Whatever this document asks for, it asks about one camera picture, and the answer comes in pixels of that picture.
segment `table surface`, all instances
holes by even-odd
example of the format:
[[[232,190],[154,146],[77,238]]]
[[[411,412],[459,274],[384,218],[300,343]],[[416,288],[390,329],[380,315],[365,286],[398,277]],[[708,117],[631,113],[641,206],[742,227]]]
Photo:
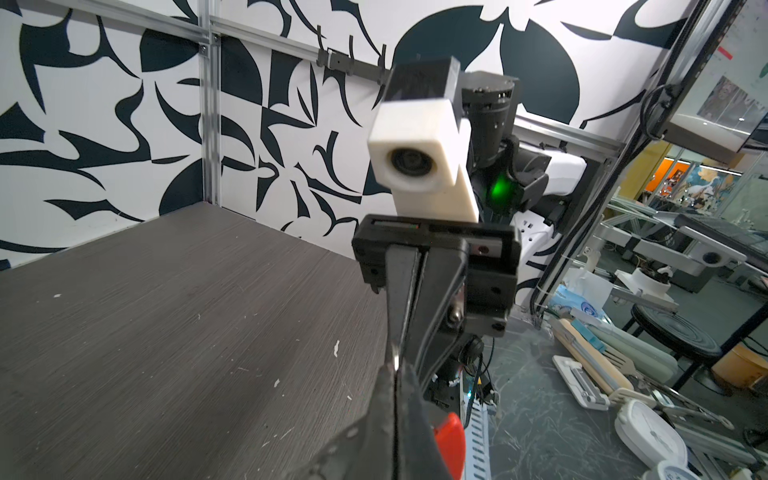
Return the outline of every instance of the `table surface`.
[[[486,346],[484,356],[489,354]],[[557,340],[525,323],[496,339],[488,371],[501,392],[491,418],[494,480],[634,480],[645,465],[619,439],[616,409],[582,408],[552,362],[571,356]]]
[[[1,272],[0,312],[12,479],[279,478],[365,412],[386,337],[354,260],[208,204]],[[576,403],[567,350],[508,330],[494,478],[644,472],[615,411]]]

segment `metal rail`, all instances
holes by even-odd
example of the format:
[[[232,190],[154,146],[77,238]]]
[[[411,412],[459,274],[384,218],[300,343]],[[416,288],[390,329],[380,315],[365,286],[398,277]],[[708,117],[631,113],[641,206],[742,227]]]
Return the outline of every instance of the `metal rail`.
[[[216,34],[235,37],[242,41],[281,51],[284,54],[303,58],[304,60],[317,61],[317,57],[320,53],[320,49],[317,47],[289,38],[283,38],[279,35],[269,33],[268,31],[251,28],[214,15],[210,17],[210,28]]]
[[[186,38],[196,43],[207,45],[208,32],[198,25],[184,22],[146,8],[137,7],[120,0],[48,0],[50,3],[82,10],[119,22],[161,31],[174,37]]]

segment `round white object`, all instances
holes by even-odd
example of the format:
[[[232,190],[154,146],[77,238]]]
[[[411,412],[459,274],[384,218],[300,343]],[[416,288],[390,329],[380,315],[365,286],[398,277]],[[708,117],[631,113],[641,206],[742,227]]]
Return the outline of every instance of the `round white object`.
[[[637,287],[651,295],[664,297],[664,294],[670,289],[669,283],[657,282],[643,273],[641,268],[634,269],[631,279]]]
[[[645,472],[641,480],[700,480],[691,470],[665,460]]]
[[[625,403],[614,426],[621,441],[648,468],[665,460],[688,465],[688,450],[680,434],[644,403],[635,399]]]

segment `green led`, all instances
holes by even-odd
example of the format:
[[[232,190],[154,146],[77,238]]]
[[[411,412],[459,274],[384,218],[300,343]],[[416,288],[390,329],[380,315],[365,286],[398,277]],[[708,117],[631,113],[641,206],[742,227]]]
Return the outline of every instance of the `green led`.
[[[496,183],[493,184],[493,187],[491,188],[491,200],[493,203],[506,204],[510,199],[514,186],[515,185],[506,175],[499,175],[496,179]]]
[[[521,195],[517,182],[502,172],[488,191],[488,206],[497,214],[509,215],[510,209],[520,202]]]

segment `metal frame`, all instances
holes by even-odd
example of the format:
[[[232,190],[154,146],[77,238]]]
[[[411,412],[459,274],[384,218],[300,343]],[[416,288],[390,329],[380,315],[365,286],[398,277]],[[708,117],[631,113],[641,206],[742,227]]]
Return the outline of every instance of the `metal frame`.
[[[212,31],[211,21],[218,9],[217,0],[198,1],[198,19],[208,36],[208,45],[200,46],[200,127],[203,134],[203,198],[221,206],[221,40]]]
[[[591,134],[571,125],[528,112],[518,112],[515,115],[515,128],[566,141],[603,154],[605,157],[617,157],[624,148],[624,144],[620,141]]]
[[[293,57],[303,58],[304,60],[317,61],[320,53],[320,49],[317,47],[289,38],[283,38],[258,28],[251,28],[215,15],[210,17],[210,28],[215,34],[235,37],[242,41],[277,50]]]
[[[199,25],[183,22],[120,0],[48,0],[50,3],[82,10],[112,20],[150,28],[200,44],[208,43],[208,32]]]

